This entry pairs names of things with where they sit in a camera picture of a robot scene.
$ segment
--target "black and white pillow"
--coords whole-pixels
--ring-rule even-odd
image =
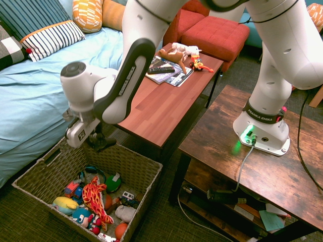
[[[0,70],[25,59],[26,51],[8,26],[0,20]]]

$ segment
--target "orange pillow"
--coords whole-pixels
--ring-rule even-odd
[[[94,33],[102,26],[103,0],[73,0],[73,21],[83,33]]]
[[[323,27],[323,5],[311,4],[307,7],[307,11],[311,16],[317,30],[320,31]]]
[[[102,26],[122,31],[125,6],[111,0],[104,0],[102,6]]]

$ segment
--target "magazine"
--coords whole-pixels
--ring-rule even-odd
[[[179,66],[174,66],[176,65],[175,63],[172,64],[172,62],[165,60],[159,56],[155,56],[152,59],[151,65],[149,68],[156,68],[156,67],[174,67],[175,71],[174,72],[169,72],[169,73],[160,73],[160,74],[148,74],[146,73],[146,77],[150,78],[157,84],[160,84],[167,80],[169,77],[179,73],[181,71],[181,68]]]
[[[149,68],[155,67],[164,67],[164,66],[172,66],[175,69],[175,72],[172,73],[162,73],[162,74],[146,74],[146,77],[152,79],[154,82],[160,84],[162,82],[167,82],[173,86],[179,87],[182,85],[187,78],[193,73],[193,69],[186,67],[186,75],[184,74],[182,68],[169,60],[161,58],[159,56],[155,56],[151,62]]]
[[[185,68],[186,68],[186,75],[184,74],[183,71],[181,71],[169,77],[167,80],[165,80],[165,82],[175,87],[181,86],[187,80],[187,78],[194,72],[194,70],[191,68],[188,68],[188,67],[185,67]]]

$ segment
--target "white stuffed dog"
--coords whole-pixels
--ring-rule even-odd
[[[186,46],[180,43],[173,43],[172,49],[173,50],[170,53],[183,53],[183,61],[186,60],[189,55],[199,55],[199,52],[201,51],[197,46]]]

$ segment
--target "blue bedsheet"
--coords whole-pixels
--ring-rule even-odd
[[[0,71],[0,188],[64,136],[62,68],[78,60],[118,69],[122,48],[122,33],[102,28],[36,63],[26,60]]]

